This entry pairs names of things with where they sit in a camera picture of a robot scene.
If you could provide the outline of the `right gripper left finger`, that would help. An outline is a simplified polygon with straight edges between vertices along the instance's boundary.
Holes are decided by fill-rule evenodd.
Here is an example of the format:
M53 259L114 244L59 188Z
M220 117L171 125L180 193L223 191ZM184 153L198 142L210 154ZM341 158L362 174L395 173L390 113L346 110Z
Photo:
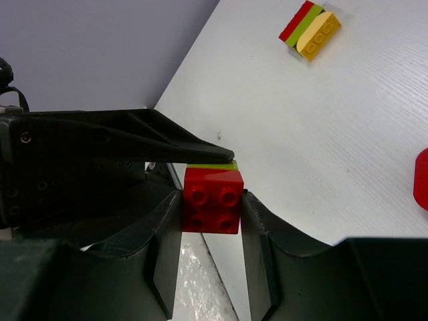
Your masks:
M81 250L56 239L1 242L2 320L170 320L182 194Z

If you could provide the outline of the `red four-stud lego brick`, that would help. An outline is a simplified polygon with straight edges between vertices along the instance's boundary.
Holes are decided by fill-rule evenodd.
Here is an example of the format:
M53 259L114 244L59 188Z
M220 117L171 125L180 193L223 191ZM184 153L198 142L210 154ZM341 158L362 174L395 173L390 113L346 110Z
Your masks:
M283 42L291 36L292 32L297 28L299 23L305 18L311 8L314 6L314 3L311 1L305 1L303 5L299 8L297 13L293 16L290 22L287 24L286 28L280 33L279 39Z

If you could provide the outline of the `red small lego brick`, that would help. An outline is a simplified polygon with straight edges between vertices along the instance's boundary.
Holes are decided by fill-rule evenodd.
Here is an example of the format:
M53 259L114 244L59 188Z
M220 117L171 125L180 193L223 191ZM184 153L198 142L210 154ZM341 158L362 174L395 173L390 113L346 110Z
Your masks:
M238 233L243 190L244 182L238 170L186 168L183 231Z

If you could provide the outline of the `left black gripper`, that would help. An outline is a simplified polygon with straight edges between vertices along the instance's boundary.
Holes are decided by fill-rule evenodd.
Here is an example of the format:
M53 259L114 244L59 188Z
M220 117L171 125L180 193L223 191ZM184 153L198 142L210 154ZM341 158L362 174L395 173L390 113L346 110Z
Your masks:
M145 163L227 164L153 109L26 112L1 117L1 226L26 237L98 241L176 189Z

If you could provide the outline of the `green long lego brick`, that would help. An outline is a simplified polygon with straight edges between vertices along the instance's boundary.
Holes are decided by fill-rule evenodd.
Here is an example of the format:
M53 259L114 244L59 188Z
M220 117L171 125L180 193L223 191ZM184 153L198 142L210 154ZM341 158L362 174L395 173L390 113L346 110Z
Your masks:
M302 34L307 30L309 25L315 20L315 18L324 11L324 8L319 5L313 5L309 12L304 16L304 18L299 22L295 30L291 33L289 38L286 40L286 44L290 48L294 48L302 36Z

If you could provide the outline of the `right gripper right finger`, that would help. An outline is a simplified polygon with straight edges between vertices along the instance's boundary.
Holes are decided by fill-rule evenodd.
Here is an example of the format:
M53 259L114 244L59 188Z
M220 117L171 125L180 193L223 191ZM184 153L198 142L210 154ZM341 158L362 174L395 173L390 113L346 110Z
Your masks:
M252 320L426 320L427 240L348 238L328 245L242 199Z

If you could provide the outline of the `green small lego brick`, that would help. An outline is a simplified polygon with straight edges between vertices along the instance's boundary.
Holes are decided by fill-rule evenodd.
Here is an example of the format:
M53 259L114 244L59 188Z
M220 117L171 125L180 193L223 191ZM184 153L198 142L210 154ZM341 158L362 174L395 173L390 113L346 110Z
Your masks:
M220 171L238 171L239 167L236 160L227 164L188 164L186 169L220 170Z

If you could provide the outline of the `yellow curved lego brick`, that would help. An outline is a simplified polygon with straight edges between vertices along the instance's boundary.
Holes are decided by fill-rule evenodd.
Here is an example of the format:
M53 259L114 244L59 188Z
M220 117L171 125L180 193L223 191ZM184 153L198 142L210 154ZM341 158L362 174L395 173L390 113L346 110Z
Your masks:
M341 23L332 11L319 14L300 36L296 49L311 62L340 29Z

